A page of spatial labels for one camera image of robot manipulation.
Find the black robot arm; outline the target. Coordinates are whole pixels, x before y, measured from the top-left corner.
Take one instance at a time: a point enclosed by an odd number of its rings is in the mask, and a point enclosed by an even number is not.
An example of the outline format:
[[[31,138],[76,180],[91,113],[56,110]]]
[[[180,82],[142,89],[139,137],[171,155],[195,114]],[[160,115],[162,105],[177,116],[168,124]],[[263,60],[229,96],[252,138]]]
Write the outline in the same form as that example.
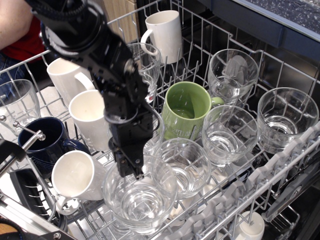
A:
[[[30,0],[45,46],[87,69],[104,101],[109,147],[120,176],[144,176],[144,146],[153,137],[155,111],[133,54],[91,0]]]

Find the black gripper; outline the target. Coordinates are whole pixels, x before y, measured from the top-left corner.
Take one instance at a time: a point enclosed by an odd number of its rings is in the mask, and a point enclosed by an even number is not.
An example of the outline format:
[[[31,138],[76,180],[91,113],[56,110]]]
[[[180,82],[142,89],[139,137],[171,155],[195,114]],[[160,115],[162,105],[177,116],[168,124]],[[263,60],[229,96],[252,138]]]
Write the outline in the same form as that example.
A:
[[[144,177],[143,149],[153,136],[153,112],[145,99],[148,85],[121,39],[99,45],[88,55],[87,64],[104,100],[104,116],[111,124],[110,146],[118,172],[121,177],[133,172],[140,180]]]

